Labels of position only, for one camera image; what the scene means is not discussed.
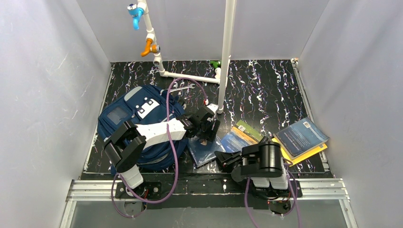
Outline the blue orange cover book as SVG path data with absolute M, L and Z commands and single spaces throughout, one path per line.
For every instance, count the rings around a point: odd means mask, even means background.
M 252 138 L 236 127 L 232 127 L 232 129 L 221 139 L 221 144 L 227 153 L 241 151 L 243 147 L 254 143 L 255 141 Z

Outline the dark blue crest book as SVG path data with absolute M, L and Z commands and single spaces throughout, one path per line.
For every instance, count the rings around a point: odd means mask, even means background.
M 216 158 L 215 152 L 225 152 L 219 137 L 213 142 L 194 137 L 188 141 L 188 149 L 193 158 L 193 163 L 196 168 L 199 168 Z

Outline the navy blue student backpack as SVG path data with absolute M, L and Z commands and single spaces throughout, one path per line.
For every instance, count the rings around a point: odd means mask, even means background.
M 184 114 L 183 102 L 179 97 L 166 94 L 166 90 L 155 85 L 133 88 L 103 109 L 98 117 L 98 135 L 105 140 L 125 121 L 148 125 Z M 151 171 L 162 171 L 173 164 L 174 156 L 169 142 L 145 148 L 138 159 L 140 168 Z

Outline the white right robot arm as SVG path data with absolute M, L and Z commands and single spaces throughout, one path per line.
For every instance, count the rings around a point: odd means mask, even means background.
M 280 144 L 259 142 L 238 152 L 214 152 L 220 169 L 231 174 L 235 182 L 249 178 L 256 188 L 288 189 L 288 179 Z

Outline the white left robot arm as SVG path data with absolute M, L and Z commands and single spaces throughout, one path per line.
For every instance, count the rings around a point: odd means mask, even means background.
M 126 121 L 104 141 L 104 151 L 127 187 L 135 189 L 144 181 L 137 166 L 144 149 L 170 139 L 179 141 L 196 136 L 216 121 L 218 109 L 216 104 L 204 105 L 195 114 L 147 125 Z

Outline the green cover book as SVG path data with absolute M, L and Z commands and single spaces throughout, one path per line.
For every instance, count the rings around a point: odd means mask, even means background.
M 235 134 L 248 141 L 248 142 L 255 142 L 258 143 L 262 140 L 263 135 L 260 134 L 257 130 L 255 130 L 253 127 L 248 125 L 246 122 L 240 120 L 238 121 L 232 129 L 235 131 Z

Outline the silver wrench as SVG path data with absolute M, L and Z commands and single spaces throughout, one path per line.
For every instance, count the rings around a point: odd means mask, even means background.
M 185 89 L 194 89 L 194 88 L 195 88 L 195 84 L 189 84 L 188 86 L 183 86 L 183 87 L 171 89 L 169 92 L 173 93 L 173 92 L 176 92 L 176 91 L 181 91 L 181 90 L 185 90 Z

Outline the yellow book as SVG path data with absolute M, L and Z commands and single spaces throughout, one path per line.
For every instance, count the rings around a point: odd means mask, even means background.
M 272 141 L 280 144 L 280 151 L 283 158 L 291 161 L 295 165 L 326 149 L 328 140 L 325 140 L 315 147 L 312 143 L 300 139 L 279 140 L 274 137 Z

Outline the green tap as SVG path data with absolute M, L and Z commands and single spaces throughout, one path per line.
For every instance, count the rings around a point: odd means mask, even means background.
M 218 61 L 211 60 L 211 61 L 209 61 L 209 63 L 210 63 L 210 65 L 213 66 L 214 69 L 221 67 L 221 61 L 219 61 L 219 60 Z

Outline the blue Nineteen Eighty-Four book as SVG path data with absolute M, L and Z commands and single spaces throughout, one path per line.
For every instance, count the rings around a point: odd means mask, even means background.
M 285 127 L 275 133 L 274 138 L 292 159 L 324 145 L 329 140 L 309 117 Z

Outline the orange tap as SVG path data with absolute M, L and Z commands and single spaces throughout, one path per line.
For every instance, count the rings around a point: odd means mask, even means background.
M 141 57 L 145 57 L 150 53 L 159 54 L 160 53 L 160 46 L 157 45 L 157 44 L 154 44 L 153 39 L 147 38 L 146 39 L 146 45 L 144 47 L 144 51 L 141 52 Z

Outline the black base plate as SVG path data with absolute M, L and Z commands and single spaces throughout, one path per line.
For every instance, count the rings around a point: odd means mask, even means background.
M 119 200 L 136 200 L 134 194 L 148 200 L 147 209 L 168 208 L 239 208 L 244 201 L 254 209 L 267 209 L 275 200 L 289 203 L 293 196 L 303 196 L 299 181 L 292 181 L 290 190 L 256 188 L 252 182 L 235 182 L 229 174 L 181 174 L 174 181 L 173 174 L 145 173 L 143 183 L 130 190 L 117 181 L 114 197 Z

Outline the aluminium frame rail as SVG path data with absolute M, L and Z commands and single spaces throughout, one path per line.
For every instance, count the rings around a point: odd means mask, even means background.
M 297 60 L 236 60 L 230 64 L 226 107 L 218 136 L 243 120 L 269 135 L 310 116 Z M 164 203 L 142 203 L 129 197 L 121 184 L 112 183 L 102 138 L 95 136 L 84 171 L 67 195 L 63 228 L 248 228 L 244 188 L 215 162 L 194 165 L 185 152 L 179 160 L 179 181 Z M 355 228 L 350 197 L 341 178 L 335 178 L 324 153 L 290 169 L 298 178 L 298 210 L 285 217 L 273 215 L 267 202 L 249 197 L 249 208 L 261 227 Z

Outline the white PVC pipe frame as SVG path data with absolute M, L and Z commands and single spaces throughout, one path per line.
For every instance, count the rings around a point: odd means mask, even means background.
M 151 38 L 154 41 L 154 44 L 157 44 L 156 35 L 154 28 L 151 23 L 151 19 L 149 17 L 149 9 L 147 1 L 138 0 L 136 4 L 143 5 L 144 15 L 141 17 L 141 20 L 145 22 L 146 26 L 146 39 Z M 222 54 L 221 54 L 221 71 L 216 70 L 215 78 L 206 78 L 201 76 L 192 76 L 186 74 L 179 74 L 166 71 L 163 65 L 163 60 L 161 56 L 161 52 L 159 54 L 153 54 L 154 59 L 153 63 L 158 67 L 158 71 L 160 76 L 162 77 L 171 77 L 171 78 L 188 78 L 192 79 L 196 82 L 207 82 L 219 85 L 219 96 L 218 96 L 218 106 L 219 109 L 217 113 L 221 114 L 224 110 L 224 98 L 226 94 L 226 86 L 228 80 L 228 72 L 229 72 L 229 64 L 231 57 L 231 45 L 232 45 L 232 37 L 233 37 L 233 28 L 235 21 L 235 12 L 236 12 L 236 4 L 235 0 L 227 0 L 225 1 L 225 17 L 224 17 L 224 31 L 223 31 L 223 44 L 222 44 Z

